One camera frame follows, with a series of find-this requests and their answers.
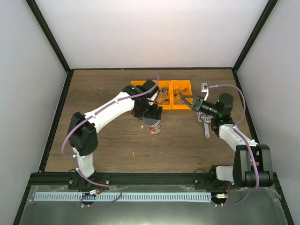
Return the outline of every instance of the wooden tabletop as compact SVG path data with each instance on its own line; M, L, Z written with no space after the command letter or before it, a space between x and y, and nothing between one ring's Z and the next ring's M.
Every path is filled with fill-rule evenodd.
M118 93L132 80L145 80L157 74L161 80L190 80L194 95L201 95L201 83L234 84L231 70L76 70L67 94L55 134L46 171L68 171L75 168L75 159L61 154L72 115L94 110ZM210 90L208 100L215 103L221 93L234 96L232 118L242 116L237 90L219 87ZM98 172L193 172L208 170L212 165L232 165L234 151L210 130L205 137L204 125L192 110L163 110L162 132L152 137L142 120L124 113L98 133L94 151L94 167ZM246 119L239 129L250 137Z

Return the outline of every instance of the orange bin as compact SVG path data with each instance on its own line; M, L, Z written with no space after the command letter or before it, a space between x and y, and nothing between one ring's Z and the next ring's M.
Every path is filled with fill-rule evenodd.
M142 86L146 81L132 81L131 84L134 86L140 85ZM159 89L168 89L167 92L167 99L168 99L168 104L158 104L158 106L161 106L163 109L171 109L172 108L172 100L173 100L173 89L171 86L170 81L159 81L158 83Z
M180 100L181 95L193 95L192 94L192 85L190 80L173 80L171 81L172 86L172 109L191 109L188 105L182 103ZM192 98L187 98L189 103L193 102Z

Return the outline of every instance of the slotted spatula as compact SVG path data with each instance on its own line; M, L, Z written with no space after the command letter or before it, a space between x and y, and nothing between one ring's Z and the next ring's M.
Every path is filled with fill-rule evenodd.
M198 112L197 115L198 115L198 121L202 122L204 124L205 137L209 138L210 137L209 124L210 124L212 116L206 115L203 112Z

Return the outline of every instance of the black metal frame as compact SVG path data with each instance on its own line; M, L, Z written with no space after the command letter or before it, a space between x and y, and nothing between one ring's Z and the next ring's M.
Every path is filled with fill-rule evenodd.
M263 25L267 21L269 15L271 14L275 4L278 0L269 0L264 11L262 12L257 24L255 25L248 41L246 42L240 56L238 57L234 67L176 67L176 68L97 68L97 69L230 69L232 70L233 77L235 79L237 87L241 89L241 85L239 82L239 78L237 75L237 71L243 63L247 53L249 52L251 46L253 45L256 37L261 31ZM59 104L57 106L57 110L54 116L54 120L51 126L51 130L49 133L49 137L45 146L44 154L41 160L41 164L39 166L38 173L32 173L26 187L25 193L23 195L23 199L21 201L19 210L15 217L14 225L20 223L22 218L22 213L29 195L30 187L32 185L72 185L70 184L70 180L74 179L74 174L72 172L45 172L45 166L48 160L48 156L50 153L50 149L52 147L52 143L54 140L54 136L56 133L56 129L60 120L60 115L67 97L68 89L71 84L71 79L75 69L70 69L66 59L64 58L53 34L51 33L41 11L38 8L35 0L26 0L30 9L32 10L37 22L42 28L45 36L47 37L50 45L52 46L54 52L56 53L58 59L60 60L62 66L64 67L67 76L65 80L65 84L62 90L62 94L59 100ZM250 133L253 139L257 142L258 136L256 134L253 121L249 112L249 109L246 107L246 119L249 125ZM186 185L186 186L194 186L196 189L205 189L210 192L224 192L226 187L221 187L218 190L211 189L207 187L207 179L208 175L205 173L96 173L96 175L100 180L105 181L108 179L110 184L113 185ZM288 221L288 224L293 225L293 219L288 209L287 203L285 201L278 177L276 173L274 173L274 184L277 189L277 192L281 195L281 205L285 211L285 217Z

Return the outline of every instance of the white vent strip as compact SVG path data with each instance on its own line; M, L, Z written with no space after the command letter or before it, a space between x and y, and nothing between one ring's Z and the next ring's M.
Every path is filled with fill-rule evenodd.
M108 202L116 199L120 193L101 193L86 197L83 201ZM35 201L77 202L81 192L36 192ZM118 202L202 202L210 203L211 193L123 193Z

